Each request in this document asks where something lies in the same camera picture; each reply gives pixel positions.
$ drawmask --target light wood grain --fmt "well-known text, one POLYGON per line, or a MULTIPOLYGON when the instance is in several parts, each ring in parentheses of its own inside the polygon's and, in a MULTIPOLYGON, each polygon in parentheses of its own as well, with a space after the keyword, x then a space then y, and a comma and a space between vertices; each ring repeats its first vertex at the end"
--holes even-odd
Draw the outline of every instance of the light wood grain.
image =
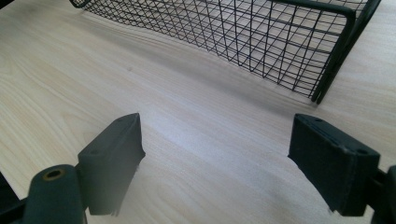
POLYGON ((120 216, 89 223, 369 223, 331 214, 287 158, 292 118, 326 119, 395 163, 396 4, 383 0, 320 106, 207 52, 68 1, 0 11, 0 170, 19 197, 113 119, 139 112, 147 157, 120 216))

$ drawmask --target wire grid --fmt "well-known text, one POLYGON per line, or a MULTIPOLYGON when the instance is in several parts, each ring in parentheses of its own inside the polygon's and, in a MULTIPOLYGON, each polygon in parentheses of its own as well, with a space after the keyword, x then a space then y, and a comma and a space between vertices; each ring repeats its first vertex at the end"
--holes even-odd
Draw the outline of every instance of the wire grid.
MULTIPOLYGON (((319 2, 360 14, 367 0, 319 2)), ((336 13, 266 0, 91 0, 83 8, 187 41, 308 98, 347 22, 336 13)))

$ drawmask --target black wire basket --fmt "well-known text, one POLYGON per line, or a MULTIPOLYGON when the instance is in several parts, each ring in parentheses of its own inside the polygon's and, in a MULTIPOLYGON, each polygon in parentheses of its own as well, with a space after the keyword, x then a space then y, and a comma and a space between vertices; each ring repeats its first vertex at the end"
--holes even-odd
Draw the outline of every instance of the black wire basket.
POLYGON ((380 0, 70 0, 176 37, 319 104, 380 0))

